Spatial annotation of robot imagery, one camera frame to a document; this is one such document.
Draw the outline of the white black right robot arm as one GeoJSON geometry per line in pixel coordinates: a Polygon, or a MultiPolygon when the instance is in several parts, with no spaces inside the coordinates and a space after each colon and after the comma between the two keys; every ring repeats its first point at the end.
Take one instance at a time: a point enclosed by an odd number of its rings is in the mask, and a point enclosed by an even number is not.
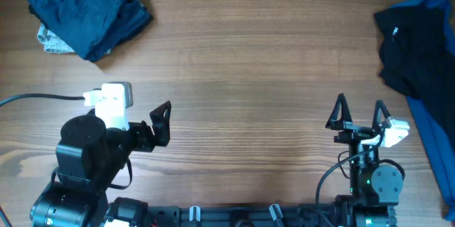
{"type": "Polygon", "coordinates": [[[348,145],[348,156],[340,159],[320,179],[315,202],[326,226],[396,226],[395,207],[399,203],[405,170],[391,159],[381,159],[379,148],[391,148],[410,132],[410,125],[393,117],[385,103],[375,103],[371,126],[353,124],[347,100],[339,94],[326,128],[337,131],[335,143],[348,145]],[[349,164],[349,195],[338,195],[328,213],[320,205],[321,187],[336,169],[349,164]]]}

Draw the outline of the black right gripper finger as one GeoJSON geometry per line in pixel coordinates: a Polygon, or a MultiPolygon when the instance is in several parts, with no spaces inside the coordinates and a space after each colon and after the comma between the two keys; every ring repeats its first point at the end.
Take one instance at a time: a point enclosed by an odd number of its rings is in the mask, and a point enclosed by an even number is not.
{"type": "Polygon", "coordinates": [[[387,118],[390,116],[385,103],[382,100],[377,100],[375,103],[372,128],[376,133],[380,133],[385,128],[389,127],[387,118]]]}
{"type": "Polygon", "coordinates": [[[332,113],[326,123],[326,127],[347,127],[352,124],[353,120],[350,115],[346,97],[341,93],[337,97],[332,113]]]}

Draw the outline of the blue denim shorts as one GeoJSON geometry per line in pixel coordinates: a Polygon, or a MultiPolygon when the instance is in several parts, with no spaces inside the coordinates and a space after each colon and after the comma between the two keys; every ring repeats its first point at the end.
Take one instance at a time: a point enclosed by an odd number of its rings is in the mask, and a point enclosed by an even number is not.
{"type": "Polygon", "coordinates": [[[153,19],[140,0],[27,0],[30,12],[84,60],[97,62],[153,19]]]}

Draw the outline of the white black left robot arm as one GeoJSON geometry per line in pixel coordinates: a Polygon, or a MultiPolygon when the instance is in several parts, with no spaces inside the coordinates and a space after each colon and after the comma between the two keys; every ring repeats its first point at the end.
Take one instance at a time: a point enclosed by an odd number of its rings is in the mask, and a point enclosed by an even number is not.
{"type": "Polygon", "coordinates": [[[94,110],[68,120],[56,147],[58,167],[30,211],[33,226],[140,226],[144,202],[107,200],[106,190],[123,190],[113,180],[130,169],[133,151],[152,152],[170,141],[171,103],[152,110],[152,124],[132,122],[129,129],[108,127],[94,110]]]}

